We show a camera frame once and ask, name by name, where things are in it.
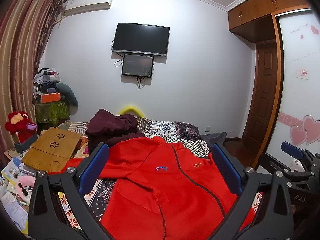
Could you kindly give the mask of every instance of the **tv screen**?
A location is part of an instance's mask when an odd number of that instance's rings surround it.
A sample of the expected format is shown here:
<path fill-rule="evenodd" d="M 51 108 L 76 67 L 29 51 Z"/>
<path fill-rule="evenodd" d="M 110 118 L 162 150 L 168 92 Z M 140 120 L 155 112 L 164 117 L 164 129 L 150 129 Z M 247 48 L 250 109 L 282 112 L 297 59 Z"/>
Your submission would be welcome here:
<path fill-rule="evenodd" d="M 167 56 L 169 27 L 118 23 L 112 51 Z"/>
<path fill-rule="evenodd" d="M 153 56 L 124 54 L 122 74 L 125 76 L 151 77 Z"/>

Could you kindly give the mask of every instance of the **yellow tube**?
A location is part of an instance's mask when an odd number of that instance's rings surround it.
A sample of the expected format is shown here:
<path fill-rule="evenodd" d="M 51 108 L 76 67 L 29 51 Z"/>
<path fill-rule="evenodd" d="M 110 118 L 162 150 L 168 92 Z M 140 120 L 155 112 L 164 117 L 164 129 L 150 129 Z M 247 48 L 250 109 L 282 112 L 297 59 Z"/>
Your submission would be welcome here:
<path fill-rule="evenodd" d="M 121 109 L 118 114 L 125 114 L 129 111 L 135 112 L 135 114 L 138 117 L 144 117 L 143 113 L 141 113 L 141 111 L 138 108 L 136 108 L 135 106 L 126 106 L 125 108 Z"/>

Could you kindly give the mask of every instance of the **metal screw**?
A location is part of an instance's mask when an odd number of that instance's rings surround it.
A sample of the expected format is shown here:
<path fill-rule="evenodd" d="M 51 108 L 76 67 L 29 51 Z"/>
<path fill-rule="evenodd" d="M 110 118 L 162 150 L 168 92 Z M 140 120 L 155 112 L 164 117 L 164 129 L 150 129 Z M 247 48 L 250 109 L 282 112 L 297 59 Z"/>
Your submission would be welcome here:
<path fill-rule="evenodd" d="M 277 175 L 278 177 L 282 177 L 282 176 L 283 176 L 283 173 L 282 173 L 281 171 L 276 171 L 276 175 Z"/>
<path fill-rule="evenodd" d="M 39 176 L 39 177 L 44 176 L 44 174 L 45 174 L 45 171 L 38 171 L 38 176 Z"/>
<path fill-rule="evenodd" d="M 246 167 L 246 168 L 245 168 L 245 172 L 247 172 L 247 173 L 253 173 L 253 172 L 254 172 L 254 168 Z"/>
<path fill-rule="evenodd" d="M 68 167 L 67 168 L 67 173 L 73 173 L 75 171 L 74 167 Z"/>

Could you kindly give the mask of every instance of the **bed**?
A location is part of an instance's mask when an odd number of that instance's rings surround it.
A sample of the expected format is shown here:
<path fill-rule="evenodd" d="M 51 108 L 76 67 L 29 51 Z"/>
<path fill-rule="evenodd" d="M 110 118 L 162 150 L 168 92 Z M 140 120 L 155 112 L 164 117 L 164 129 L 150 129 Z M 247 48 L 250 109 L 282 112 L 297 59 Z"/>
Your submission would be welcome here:
<path fill-rule="evenodd" d="M 153 121 L 143 117 L 136 117 L 136 119 L 138 121 L 137 127 L 148 138 L 159 136 L 164 138 L 167 143 L 182 142 L 185 148 L 188 148 L 199 158 L 207 158 L 210 152 L 210 149 L 199 133 L 199 129 L 192 124 L 172 121 Z M 61 129 L 82 134 L 82 141 L 84 142 L 86 141 L 86 127 L 86 122 L 67 122 L 59 126 Z M 84 196 L 84 199 L 98 220 L 101 219 L 106 210 L 115 183 L 116 181 L 113 179 L 97 179 L 91 192 Z M 65 195 L 61 193 L 59 197 L 70 225 L 73 228 L 81 230 L 68 205 Z M 252 208 L 255 212 L 258 209 L 261 198 L 262 195 L 257 193 L 252 203 Z"/>

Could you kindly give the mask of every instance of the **air conditioner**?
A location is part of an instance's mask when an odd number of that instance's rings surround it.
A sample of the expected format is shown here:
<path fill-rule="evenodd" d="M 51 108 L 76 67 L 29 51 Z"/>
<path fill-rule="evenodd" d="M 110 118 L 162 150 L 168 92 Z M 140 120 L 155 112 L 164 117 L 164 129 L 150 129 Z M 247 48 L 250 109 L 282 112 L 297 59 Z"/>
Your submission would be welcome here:
<path fill-rule="evenodd" d="M 110 9 L 112 0 L 68 0 L 65 14 L 72 15 L 77 13 Z"/>

